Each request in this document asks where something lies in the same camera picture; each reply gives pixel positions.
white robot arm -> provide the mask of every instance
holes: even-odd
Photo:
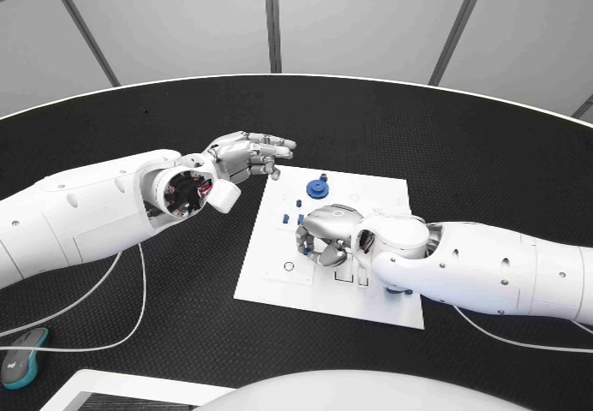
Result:
[[[327,247],[317,253],[313,239]],[[479,223],[410,215],[363,216],[327,205],[304,218],[296,246],[322,265],[348,259],[389,290],[498,315],[537,315],[593,325],[593,248],[567,246]]]
[[[249,175],[280,171],[296,143],[236,132],[182,157],[157,150],[63,171],[0,201],[0,288],[114,255],[205,204],[226,213]]]

white board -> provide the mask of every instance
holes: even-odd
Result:
[[[379,208],[410,214],[405,180],[327,170],[278,166],[280,180],[268,179],[235,298],[327,313],[353,319],[424,329],[420,295],[389,294],[384,284],[352,268],[350,257],[336,268],[322,267],[297,251],[299,214],[322,206]],[[306,194],[306,184],[327,175],[330,193],[322,200]]]

